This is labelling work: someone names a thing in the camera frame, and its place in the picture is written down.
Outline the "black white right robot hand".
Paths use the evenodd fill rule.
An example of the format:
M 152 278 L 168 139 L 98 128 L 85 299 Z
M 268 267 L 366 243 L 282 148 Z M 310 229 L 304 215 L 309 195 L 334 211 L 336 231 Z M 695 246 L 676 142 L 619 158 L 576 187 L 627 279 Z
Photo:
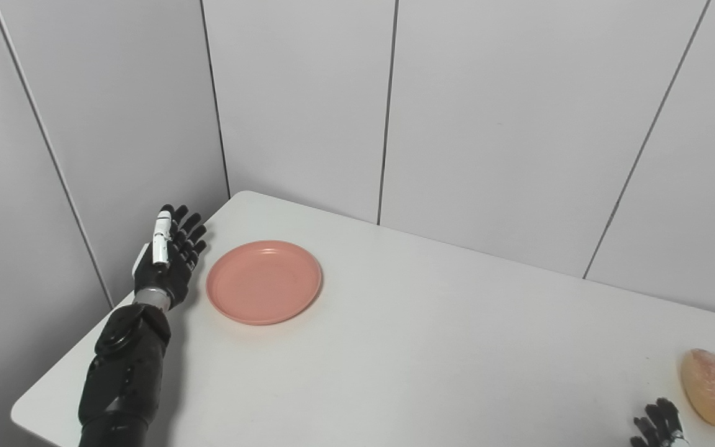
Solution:
M 644 407 L 645 416 L 632 419 L 639 434 L 629 439 L 631 446 L 690 446 L 675 404 L 658 398 Z

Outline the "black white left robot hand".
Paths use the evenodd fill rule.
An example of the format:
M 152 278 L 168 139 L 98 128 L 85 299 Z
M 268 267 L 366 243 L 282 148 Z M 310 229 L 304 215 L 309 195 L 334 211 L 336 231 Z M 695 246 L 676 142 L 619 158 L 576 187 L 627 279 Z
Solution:
M 150 242 L 133 267 L 134 303 L 152 305 L 163 312 L 182 304 L 199 258 L 206 249 L 206 226 L 199 213 L 186 205 L 162 207 Z

